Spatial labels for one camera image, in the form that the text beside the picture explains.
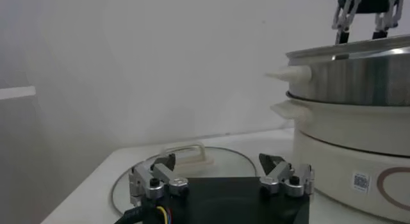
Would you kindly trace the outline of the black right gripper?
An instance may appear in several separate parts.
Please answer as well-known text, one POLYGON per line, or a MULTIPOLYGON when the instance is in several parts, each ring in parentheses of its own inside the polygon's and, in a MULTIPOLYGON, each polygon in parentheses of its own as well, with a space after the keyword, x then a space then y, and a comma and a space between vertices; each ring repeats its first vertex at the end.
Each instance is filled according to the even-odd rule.
POLYGON ((331 26, 337 31, 335 44, 349 41, 350 26, 356 13, 376 13, 372 39, 386 38, 388 31, 398 26, 403 7, 404 0, 338 0, 331 26))

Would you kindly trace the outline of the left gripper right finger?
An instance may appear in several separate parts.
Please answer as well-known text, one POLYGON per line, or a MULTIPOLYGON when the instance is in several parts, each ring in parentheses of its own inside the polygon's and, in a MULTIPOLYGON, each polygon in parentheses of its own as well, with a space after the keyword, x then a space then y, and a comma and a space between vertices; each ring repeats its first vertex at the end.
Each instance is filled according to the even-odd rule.
POLYGON ((294 167, 281 156, 259 154, 265 176, 259 178, 261 190, 268 196, 284 193, 288 197, 310 196, 315 190, 315 172, 310 164, 294 167))

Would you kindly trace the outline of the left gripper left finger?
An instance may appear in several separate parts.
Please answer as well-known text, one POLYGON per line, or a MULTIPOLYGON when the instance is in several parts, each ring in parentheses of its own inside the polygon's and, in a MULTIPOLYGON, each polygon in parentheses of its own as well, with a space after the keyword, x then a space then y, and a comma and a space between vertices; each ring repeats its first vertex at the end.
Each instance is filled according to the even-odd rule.
POLYGON ((158 157, 145 167, 138 164, 128 173, 130 202, 139 206, 143 198, 157 201, 165 196, 185 198, 189 193, 189 181, 174 172, 176 155, 158 157))

